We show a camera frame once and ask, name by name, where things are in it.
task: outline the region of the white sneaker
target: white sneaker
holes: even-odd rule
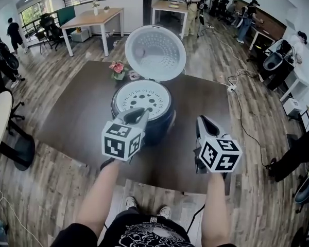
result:
[[[157,216],[161,216],[161,217],[164,217],[166,219],[169,219],[169,217],[170,217],[170,207],[168,207],[168,206],[162,207]]]
[[[241,43],[241,44],[244,44],[245,42],[244,41],[240,41],[238,38],[236,38],[237,39],[237,41],[239,42],[239,43]]]
[[[134,197],[131,197],[131,196],[129,196],[129,197],[126,198],[125,205],[126,205],[126,209],[129,209],[129,208],[131,208],[131,207],[137,207],[137,206],[138,206],[138,204],[137,204],[135,198],[134,198]]]
[[[12,89],[15,88],[19,83],[20,83],[20,80],[16,80],[15,82],[12,83],[10,88],[12,88]]]

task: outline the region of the small vase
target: small vase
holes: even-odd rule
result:
[[[125,76],[125,72],[116,73],[116,74],[114,75],[114,79],[115,79],[115,80],[123,80],[123,79],[124,79],[124,76]]]

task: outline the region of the round table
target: round table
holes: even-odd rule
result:
[[[16,168],[23,171],[32,164],[36,146],[33,137],[10,119],[12,103],[13,99],[9,91],[0,93],[0,153],[12,159]],[[2,141],[7,125],[19,134],[14,148]]]

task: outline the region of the open lid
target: open lid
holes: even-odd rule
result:
[[[186,64],[182,41],[167,28],[159,26],[134,30],[126,41],[125,54],[134,71],[157,82],[174,79]]]

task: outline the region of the pink flower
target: pink flower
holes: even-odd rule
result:
[[[117,73],[121,73],[124,69],[124,65],[122,63],[116,63],[114,66],[114,71]]]
[[[112,61],[111,65],[109,66],[109,68],[114,68],[115,66],[115,61]]]

